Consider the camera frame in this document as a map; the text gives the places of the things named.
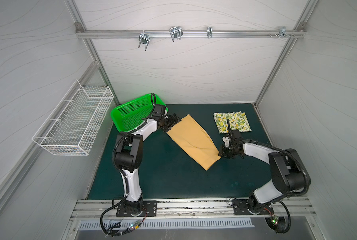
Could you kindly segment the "yellow skirt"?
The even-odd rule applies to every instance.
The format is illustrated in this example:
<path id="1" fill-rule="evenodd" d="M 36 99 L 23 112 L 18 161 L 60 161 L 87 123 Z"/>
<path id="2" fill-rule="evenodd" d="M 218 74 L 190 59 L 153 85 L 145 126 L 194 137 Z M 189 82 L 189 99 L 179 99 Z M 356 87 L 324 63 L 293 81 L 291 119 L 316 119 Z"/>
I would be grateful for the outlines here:
<path id="1" fill-rule="evenodd" d="M 182 118 L 167 134 L 206 171 L 220 159 L 211 137 L 191 115 Z"/>

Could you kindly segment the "lemon print skirt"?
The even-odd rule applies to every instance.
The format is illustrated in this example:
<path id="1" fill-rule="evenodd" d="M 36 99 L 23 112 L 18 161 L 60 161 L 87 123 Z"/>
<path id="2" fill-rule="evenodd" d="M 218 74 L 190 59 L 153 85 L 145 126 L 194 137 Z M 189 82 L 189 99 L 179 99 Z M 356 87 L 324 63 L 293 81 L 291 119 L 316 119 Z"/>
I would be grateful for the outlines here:
<path id="1" fill-rule="evenodd" d="M 229 121 L 229 126 L 232 130 L 238 130 L 239 132 L 251 132 L 245 113 L 214 113 L 213 118 L 220 134 L 228 133 L 227 121 Z"/>

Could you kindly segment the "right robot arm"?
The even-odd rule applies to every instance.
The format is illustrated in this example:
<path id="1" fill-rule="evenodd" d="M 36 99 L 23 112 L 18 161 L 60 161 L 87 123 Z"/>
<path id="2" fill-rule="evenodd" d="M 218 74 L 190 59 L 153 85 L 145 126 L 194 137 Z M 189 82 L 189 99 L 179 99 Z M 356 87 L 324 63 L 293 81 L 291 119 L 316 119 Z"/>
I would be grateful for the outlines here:
<path id="1" fill-rule="evenodd" d="M 257 215 L 272 203 L 308 192 L 311 178 L 296 150 L 244 140 L 237 131 L 227 133 L 222 141 L 219 156 L 228 159 L 248 156 L 269 165 L 271 179 L 254 190 L 246 201 L 250 213 Z"/>

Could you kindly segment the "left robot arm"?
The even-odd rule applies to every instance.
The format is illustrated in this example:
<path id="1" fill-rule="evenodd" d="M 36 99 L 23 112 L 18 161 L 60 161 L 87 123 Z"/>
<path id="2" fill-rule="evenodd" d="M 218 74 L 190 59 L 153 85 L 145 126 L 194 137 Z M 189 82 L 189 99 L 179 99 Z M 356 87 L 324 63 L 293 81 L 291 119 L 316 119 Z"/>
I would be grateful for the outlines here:
<path id="1" fill-rule="evenodd" d="M 165 105 L 155 104 L 147 116 L 141 117 L 141 123 L 131 127 L 129 131 L 118 134 L 112 153 L 112 162 L 122 177 L 123 206 L 128 211 L 136 214 L 143 208 L 139 168 L 143 159 L 144 140 L 159 129 L 168 132 L 179 122 L 180 118 L 176 114 L 168 114 Z"/>

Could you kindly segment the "green plastic basket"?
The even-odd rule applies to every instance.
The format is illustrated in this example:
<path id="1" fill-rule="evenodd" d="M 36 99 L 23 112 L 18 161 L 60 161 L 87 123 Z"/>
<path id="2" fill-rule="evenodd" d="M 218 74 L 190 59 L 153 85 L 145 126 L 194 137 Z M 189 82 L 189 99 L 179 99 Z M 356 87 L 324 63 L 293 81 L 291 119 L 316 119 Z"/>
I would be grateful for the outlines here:
<path id="1" fill-rule="evenodd" d="M 110 115 L 118 132 L 129 132 L 143 123 L 152 108 L 151 94 L 146 94 L 115 107 Z"/>

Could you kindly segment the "left U-bolt clamp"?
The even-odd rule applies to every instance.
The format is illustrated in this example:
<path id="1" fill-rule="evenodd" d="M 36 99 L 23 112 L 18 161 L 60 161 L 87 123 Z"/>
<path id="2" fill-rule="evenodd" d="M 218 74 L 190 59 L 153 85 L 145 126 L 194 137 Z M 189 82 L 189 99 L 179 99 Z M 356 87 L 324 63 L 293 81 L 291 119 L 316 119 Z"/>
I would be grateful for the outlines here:
<path id="1" fill-rule="evenodd" d="M 146 34 L 146 33 L 141 33 L 141 34 L 139 35 L 138 48 L 140 48 L 141 45 L 144 45 L 144 46 L 145 46 L 144 51 L 146 51 L 147 48 L 148 48 L 148 45 L 149 45 L 149 43 L 150 43 L 150 40 L 151 40 L 151 38 L 150 38 L 150 36 L 149 36 L 148 34 Z"/>

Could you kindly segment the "u-bolt clamp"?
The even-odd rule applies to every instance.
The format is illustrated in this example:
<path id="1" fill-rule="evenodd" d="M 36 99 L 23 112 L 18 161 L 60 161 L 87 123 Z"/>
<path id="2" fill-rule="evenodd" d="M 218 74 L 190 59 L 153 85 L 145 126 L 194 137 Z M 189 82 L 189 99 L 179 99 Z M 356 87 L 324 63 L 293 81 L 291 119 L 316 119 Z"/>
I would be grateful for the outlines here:
<path id="1" fill-rule="evenodd" d="M 141 33 L 141 34 L 139 35 L 138 48 L 140 48 L 141 45 L 144 45 L 144 46 L 145 46 L 144 51 L 146 51 L 147 48 L 148 48 L 148 45 L 149 45 L 149 43 L 150 43 L 150 40 L 151 40 L 151 38 L 150 38 L 150 36 L 149 36 L 148 34 L 146 34 L 146 33 Z"/>
<path id="2" fill-rule="evenodd" d="M 176 39 L 181 40 L 183 35 L 182 28 L 180 26 L 170 28 L 169 33 L 173 42 Z"/>

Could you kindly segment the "white vent strip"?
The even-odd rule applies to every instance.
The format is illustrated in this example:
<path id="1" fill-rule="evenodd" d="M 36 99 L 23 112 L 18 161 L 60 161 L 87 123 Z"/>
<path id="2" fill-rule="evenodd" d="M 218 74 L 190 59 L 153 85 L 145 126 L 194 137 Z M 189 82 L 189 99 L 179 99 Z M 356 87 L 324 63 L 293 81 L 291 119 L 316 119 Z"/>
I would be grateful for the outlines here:
<path id="1" fill-rule="evenodd" d="M 116 223 L 121 223 L 120 228 L 130 227 L 136 220 L 105 220 L 104 227 L 107 229 Z M 146 219 L 139 229 L 141 230 L 163 230 L 163 229 L 232 229 L 232 228 L 254 228 L 251 218 L 197 218 L 197 219 Z M 80 231 L 100 231 L 100 221 L 81 221 Z"/>

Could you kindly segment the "middle U-bolt clamp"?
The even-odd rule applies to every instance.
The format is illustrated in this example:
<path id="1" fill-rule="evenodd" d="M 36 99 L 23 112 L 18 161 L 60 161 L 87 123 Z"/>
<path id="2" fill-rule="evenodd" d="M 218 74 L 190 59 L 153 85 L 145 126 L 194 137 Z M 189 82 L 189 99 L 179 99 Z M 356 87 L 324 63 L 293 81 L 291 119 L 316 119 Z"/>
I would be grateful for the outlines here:
<path id="1" fill-rule="evenodd" d="M 176 39 L 181 40 L 183 35 L 182 28 L 180 26 L 170 28 L 169 33 L 173 42 Z"/>

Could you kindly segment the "small metal hook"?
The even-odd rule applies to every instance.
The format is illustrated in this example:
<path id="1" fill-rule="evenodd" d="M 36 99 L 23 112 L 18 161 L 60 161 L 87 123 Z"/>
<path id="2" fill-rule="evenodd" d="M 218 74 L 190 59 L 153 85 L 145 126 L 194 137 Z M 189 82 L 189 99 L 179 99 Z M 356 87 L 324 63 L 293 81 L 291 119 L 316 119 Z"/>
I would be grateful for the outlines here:
<path id="1" fill-rule="evenodd" d="M 212 38 L 212 34 L 213 34 L 212 27 L 208 27 L 207 28 L 207 38 L 211 39 Z"/>

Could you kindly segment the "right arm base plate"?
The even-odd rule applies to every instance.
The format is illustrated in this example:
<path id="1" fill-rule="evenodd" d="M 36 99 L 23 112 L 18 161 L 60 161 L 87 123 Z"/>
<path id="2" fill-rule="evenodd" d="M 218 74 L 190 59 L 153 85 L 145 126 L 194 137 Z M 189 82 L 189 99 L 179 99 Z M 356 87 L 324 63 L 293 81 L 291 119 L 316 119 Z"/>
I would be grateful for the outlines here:
<path id="1" fill-rule="evenodd" d="M 233 214 L 238 216 L 274 214 L 271 204 L 260 204 L 251 199 L 232 198 L 228 203 L 233 209 Z"/>

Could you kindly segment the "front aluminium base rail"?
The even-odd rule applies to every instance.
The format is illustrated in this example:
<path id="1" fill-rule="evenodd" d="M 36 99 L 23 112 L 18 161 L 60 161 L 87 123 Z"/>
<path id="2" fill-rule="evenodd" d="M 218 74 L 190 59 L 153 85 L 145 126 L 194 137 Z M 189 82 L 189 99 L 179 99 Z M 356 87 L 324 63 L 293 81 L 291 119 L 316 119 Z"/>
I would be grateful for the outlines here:
<path id="1" fill-rule="evenodd" d="M 156 219 L 173 218 L 236 218 L 236 217 L 270 217 L 270 215 L 234 215 L 229 205 L 232 198 L 205 199 L 157 199 Z M 317 216 L 307 197 L 291 197 L 281 200 L 292 217 Z M 99 220 L 102 212 L 112 206 L 111 200 L 79 200 L 74 206 L 70 220 Z M 286 210 L 280 203 L 271 204 L 274 215 L 286 217 Z M 104 215 L 104 220 L 120 219 L 116 217 L 117 209 Z"/>

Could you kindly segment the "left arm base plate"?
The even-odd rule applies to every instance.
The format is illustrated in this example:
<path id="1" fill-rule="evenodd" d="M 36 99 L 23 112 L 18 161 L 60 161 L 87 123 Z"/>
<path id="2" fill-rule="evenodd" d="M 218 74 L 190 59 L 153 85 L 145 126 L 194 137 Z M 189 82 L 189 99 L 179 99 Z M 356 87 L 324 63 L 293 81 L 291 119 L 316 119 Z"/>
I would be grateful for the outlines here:
<path id="1" fill-rule="evenodd" d="M 117 208 L 116 217 L 155 217 L 157 215 L 157 201 L 125 201 Z"/>

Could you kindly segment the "horizontal aluminium rail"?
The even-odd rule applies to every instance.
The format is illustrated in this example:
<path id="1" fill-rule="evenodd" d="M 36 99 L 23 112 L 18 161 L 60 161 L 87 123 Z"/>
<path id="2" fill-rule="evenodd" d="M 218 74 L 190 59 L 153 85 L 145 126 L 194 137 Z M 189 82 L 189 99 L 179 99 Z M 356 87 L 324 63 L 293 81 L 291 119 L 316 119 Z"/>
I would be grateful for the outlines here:
<path id="1" fill-rule="evenodd" d="M 271 38 L 269 34 L 276 34 L 279 30 L 216 30 L 212 29 L 212 38 Z M 208 39 L 207 30 L 182 30 L 182 39 Z M 294 38 L 303 38 L 307 32 L 287 30 L 294 34 Z M 76 33 L 79 39 L 138 39 L 141 33 L 146 33 L 151 39 L 170 39 L 168 30 L 144 30 L 144 31 L 83 31 Z"/>

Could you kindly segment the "right bolt bracket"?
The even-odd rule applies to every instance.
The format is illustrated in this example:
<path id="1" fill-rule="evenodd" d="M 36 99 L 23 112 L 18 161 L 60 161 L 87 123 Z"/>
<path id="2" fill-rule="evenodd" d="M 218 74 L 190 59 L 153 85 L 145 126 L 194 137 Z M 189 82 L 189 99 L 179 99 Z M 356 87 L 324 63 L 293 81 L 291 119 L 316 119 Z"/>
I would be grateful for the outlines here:
<path id="1" fill-rule="evenodd" d="M 281 39 L 281 38 L 294 38 L 294 37 L 295 37 L 294 34 L 289 34 L 289 33 L 287 32 L 286 27 L 282 27 L 282 28 L 279 30 L 278 33 L 276 33 L 276 34 L 274 34 L 274 35 L 273 35 L 273 34 L 269 34 L 268 36 L 271 37 L 271 38 L 277 38 L 277 39 Z"/>

